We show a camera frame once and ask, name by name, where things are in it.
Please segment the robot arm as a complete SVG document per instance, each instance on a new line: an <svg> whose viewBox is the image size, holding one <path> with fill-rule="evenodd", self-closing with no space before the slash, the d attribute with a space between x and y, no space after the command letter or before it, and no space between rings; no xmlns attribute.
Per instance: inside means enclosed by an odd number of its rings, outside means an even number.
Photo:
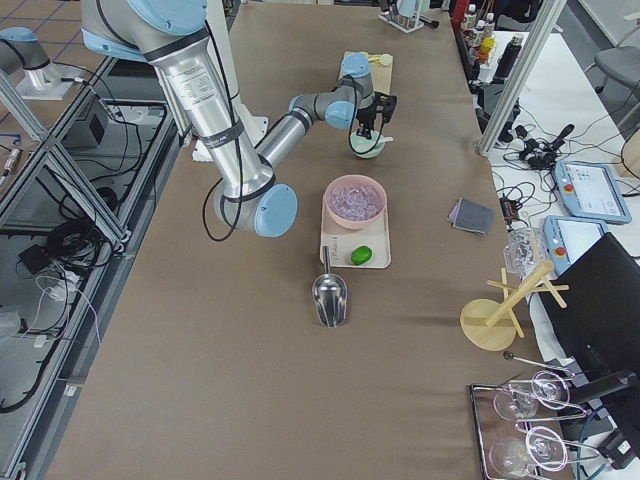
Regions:
<svg viewBox="0 0 640 480"><path fill-rule="evenodd" d="M231 231L279 237L292 227L298 209L294 190L276 181L279 163L315 122L336 129L357 124L359 134L369 135L377 118L391 119L397 99L374 89L368 60L352 53L333 90L295 97L266 136L252 143L233 105L222 58L208 53L228 35L208 25L211 6L208 1L84 1L84 43L96 53L152 65L222 176L210 192L218 218Z"/></svg>

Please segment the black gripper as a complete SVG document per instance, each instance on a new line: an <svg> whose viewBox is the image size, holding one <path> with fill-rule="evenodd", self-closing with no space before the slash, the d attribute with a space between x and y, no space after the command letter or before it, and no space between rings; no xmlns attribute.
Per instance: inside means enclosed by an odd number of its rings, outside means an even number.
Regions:
<svg viewBox="0 0 640 480"><path fill-rule="evenodd" d="M371 103L357 110L359 126L356 135L360 137L365 136L371 140L376 116L380 114L384 123L390 122L396 105L397 97L395 95L374 92Z"/></svg>

